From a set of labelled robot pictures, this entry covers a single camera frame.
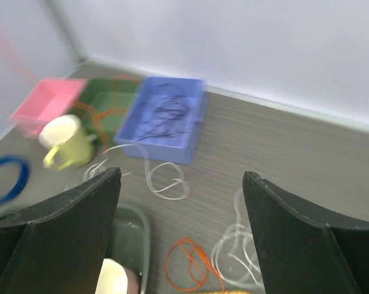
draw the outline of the white string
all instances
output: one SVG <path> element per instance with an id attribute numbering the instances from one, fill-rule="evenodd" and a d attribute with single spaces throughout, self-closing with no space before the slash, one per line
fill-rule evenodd
<path id="1" fill-rule="evenodd" d="M 177 164 L 174 164 L 173 162 L 165 162 L 163 164 L 160 164 L 160 165 L 154 167 L 152 170 L 150 170 L 149 155 L 148 155 L 147 151 L 142 146 L 140 146 L 138 144 L 123 144 L 123 145 L 114 146 L 114 147 L 104 151 L 103 155 L 105 155 L 109 150 L 113 150 L 113 149 L 116 149 L 116 148 L 122 148 L 122 147 L 128 147 L 128 146 L 136 147 L 141 151 L 141 153 L 143 155 L 143 159 L 144 159 L 146 183 L 147 183 L 147 186 L 149 187 L 150 191 L 152 191 L 152 193 L 154 195 L 156 195 L 160 198 L 163 198 L 165 200 L 181 200 L 181 199 L 185 199 L 185 198 L 188 197 L 188 195 L 190 194 L 190 188 L 187 185 L 187 183 L 184 181 L 184 172 L 181 170 L 181 168 Z M 84 179 L 83 179 L 84 182 L 86 182 L 87 180 L 93 178 L 95 175 L 97 175 L 101 172 L 104 172 L 106 170 L 106 168 L 104 167 L 104 163 L 107 162 L 107 160 L 108 160 L 108 158 L 104 159 L 103 161 L 101 161 L 98 164 L 94 164 L 94 165 L 90 166 L 84 174 Z M 153 182 L 152 182 L 152 176 L 153 176 L 153 173 L 158 168 L 163 167 L 164 165 L 170 165 L 170 166 L 174 167 L 179 172 L 179 177 L 178 178 L 172 178 L 174 183 L 170 184 L 169 186 L 166 186 L 165 188 L 160 189 L 160 190 L 156 190 L 154 185 L 153 185 Z M 131 174 L 131 172 L 130 173 L 124 173 L 122 176 L 127 176 L 129 174 Z M 176 186 L 177 184 L 181 184 L 183 186 L 183 189 L 184 189 L 183 194 L 179 198 L 169 198 L 169 197 L 166 197 L 166 196 L 161 194 L 161 192 L 164 192 L 164 191 Z"/>
<path id="2" fill-rule="evenodd" d="M 249 244 L 250 241 L 253 241 L 253 236 L 250 233 L 250 226 L 246 228 L 244 225 L 241 224 L 241 216 L 239 212 L 239 200 L 242 195 L 243 195 L 242 189 L 237 190 L 237 192 L 234 194 L 233 205 L 234 205 L 234 210 L 236 211 L 236 223 L 231 224 L 226 229 L 222 238 L 213 247 L 213 250 L 211 252 L 211 263 L 213 267 L 218 271 L 221 278 L 225 282 L 235 287 L 245 288 L 249 290 L 255 289 L 255 288 L 264 288 L 261 278 L 258 281 L 254 275 L 254 272 L 255 272 L 257 276 L 261 276 L 260 267 L 258 265 L 255 265 L 255 262 L 257 262 L 257 259 L 258 259 L 256 252 L 255 250 L 253 250 L 253 254 L 251 255 L 251 257 L 249 257 L 247 254 L 247 245 Z M 239 257 L 235 255 L 237 247 L 239 246 L 239 240 L 241 236 L 243 239 L 242 250 L 244 252 L 245 261 L 241 260 Z M 233 247 L 229 250 L 228 256 L 235 259 L 247 270 L 247 273 L 238 280 L 229 279 L 226 276 L 224 276 L 221 273 L 220 267 L 218 265 L 218 259 L 220 257 L 220 253 L 223 249 L 223 246 L 228 240 L 233 239 L 233 238 L 234 238 Z"/>

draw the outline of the mug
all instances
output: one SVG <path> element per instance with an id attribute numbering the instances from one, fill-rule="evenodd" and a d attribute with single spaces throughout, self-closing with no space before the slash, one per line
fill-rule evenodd
<path id="1" fill-rule="evenodd" d="M 104 258 L 95 294 L 138 294 L 139 287 L 140 280 L 134 272 Z"/>
<path id="2" fill-rule="evenodd" d="M 93 144 L 75 115 L 64 115 L 50 121 L 42 129 L 39 142 L 49 149 L 43 159 L 46 168 L 61 170 L 70 165 L 83 165 L 92 160 Z M 59 154 L 65 161 L 57 166 L 54 156 Z"/>

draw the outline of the orange cable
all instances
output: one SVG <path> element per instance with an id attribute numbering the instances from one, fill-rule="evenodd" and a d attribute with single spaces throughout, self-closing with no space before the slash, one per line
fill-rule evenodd
<path id="1" fill-rule="evenodd" d="M 190 245 L 190 249 L 186 249 L 184 248 L 184 245 Z M 169 275 L 168 275 L 168 261 L 171 257 L 172 251 L 179 247 L 181 249 L 181 251 L 188 257 L 188 259 L 190 260 L 189 262 L 189 273 L 190 273 L 190 277 L 191 279 L 196 283 L 196 286 L 191 287 L 191 288 L 180 288 L 179 286 L 175 285 Z M 205 275 L 202 273 L 201 268 L 199 267 L 198 262 L 194 259 L 193 255 L 196 254 L 204 263 L 205 267 L 206 267 L 206 273 Z M 192 273 L 192 265 L 195 265 L 198 274 L 199 274 L 199 280 L 196 279 Z M 204 253 L 204 251 L 202 250 L 202 248 L 197 245 L 194 241 L 192 241 L 190 238 L 188 237 L 183 237 L 181 238 L 179 241 L 177 241 L 176 243 L 174 243 L 172 245 L 172 247 L 169 249 L 168 254 L 166 255 L 166 259 L 165 259 L 165 264 L 164 264 L 164 270 L 165 270 L 165 277 L 166 280 L 170 283 L 170 285 L 175 288 L 178 291 L 182 291 L 182 292 L 194 292 L 199 290 L 207 281 L 207 278 L 209 277 L 209 273 L 212 272 L 214 273 L 218 279 L 220 280 L 221 283 L 221 287 L 222 287 L 222 293 L 224 294 L 225 292 L 225 288 L 223 285 L 223 280 L 221 278 L 221 276 L 218 274 L 217 270 L 213 267 L 209 257 L 207 257 L 207 255 Z"/>
<path id="2" fill-rule="evenodd" d="M 75 102 L 74 107 L 81 108 L 81 109 L 84 109 L 84 110 L 90 110 L 90 111 L 91 110 L 95 110 L 95 112 L 98 112 L 97 109 L 94 108 L 93 106 L 90 106 L 89 104 L 84 104 L 84 103 L 79 102 L 79 101 L 76 101 Z M 104 113 L 100 113 L 100 114 L 97 114 L 97 115 L 93 115 L 92 113 L 89 114 L 90 117 L 92 118 L 92 121 L 94 122 L 96 131 L 99 133 L 100 138 L 104 138 L 105 141 L 109 141 L 110 140 L 108 138 L 108 136 L 106 135 L 106 132 L 104 131 L 104 128 L 103 128 L 102 123 L 101 123 L 101 120 L 103 118 L 106 118 L 109 115 L 120 115 L 120 116 L 123 116 L 123 115 L 125 115 L 126 110 L 127 110 L 126 108 L 112 108 L 112 109 L 109 109 L 108 111 L 105 111 Z"/>
<path id="3" fill-rule="evenodd" d="M 7 65 L 28 83 L 35 85 L 34 74 L 23 64 L 0 28 L 0 55 Z"/>

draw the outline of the mug handle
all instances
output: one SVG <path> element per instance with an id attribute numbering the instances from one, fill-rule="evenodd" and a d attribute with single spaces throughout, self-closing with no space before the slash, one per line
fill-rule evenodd
<path id="1" fill-rule="evenodd" d="M 47 155 L 43 159 L 43 164 L 44 164 L 45 168 L 50 168 L 55 164 L 54 156 L 58 151 L 59 151 L 59 146 L 58 145 L 54 146 L 51 150 L 49 150 L 49 152 L 47 153 Z M 62 170 L 63 168 L 68 167 L 69 165 L 72 165 L 72 164 L 73 164 L 73 161 L 68 160 L 64 164 L 56 167 L 56 169 L 57 170 Z"/>

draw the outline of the gray wood surface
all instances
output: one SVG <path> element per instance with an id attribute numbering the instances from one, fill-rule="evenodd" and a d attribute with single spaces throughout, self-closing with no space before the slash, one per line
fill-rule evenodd
<path id="1" fill-rule="evenodd" d="M 79 67 L 74 77 L 113 77 L 117 70 L 94 64 Z M 170 246 L 183 236 L 198 243 L 210 254 L 227 226 L 236 221 L 233 194 L 240 188 L 244 171 L 253 170 L 282 188 L 339 213 L 369 221 L 369 135 L 314 121 L 229 97 L 209 95 L 209 107 L 195 158 L 182 166 L 190 186 L 188 199 L 168 201 L 157 198 L 146 185 L 142 159 L 126 157 L 122 151 L 110 153 L 107 167 L 118 165 L 133 172 L 122 179 L 120 202 L 144 209 L 152 224 L 152 255 L 148 293 L 177 293 L 167 283 L 163 265 Z M 0 213 L 19 209 L 60 193 L 82 181 L 88 166 L 61 172 L 46 170 L 46 153 L 36 140 L 11 131 L 0 141 L 0 155 L 27 157 L 32 175 L 23 193 Z M 94 162 L 101 161 L 97 156 Z M 159 162 L 151 162 L 152 167 Z M 17 169 L 0 169 L 0 194 L 17 178 Z M 169 167 L 154 176 L 156 188 L 167 186 L 176 172 Z M 182 193 L 181 186 L 166 191 L 168 197 Z M 242 223 L 248 225 L 245 207 L 240 207 Z M 223 256 L 220 266 L 231 277 L 244 269 Z M 188 276 L 188 260 L 177 251 L 169 264 L 172 280 L 181 287 L 193 285 Z M 218 290 L 218 279 L 210 277 L 204 290 Z"/>

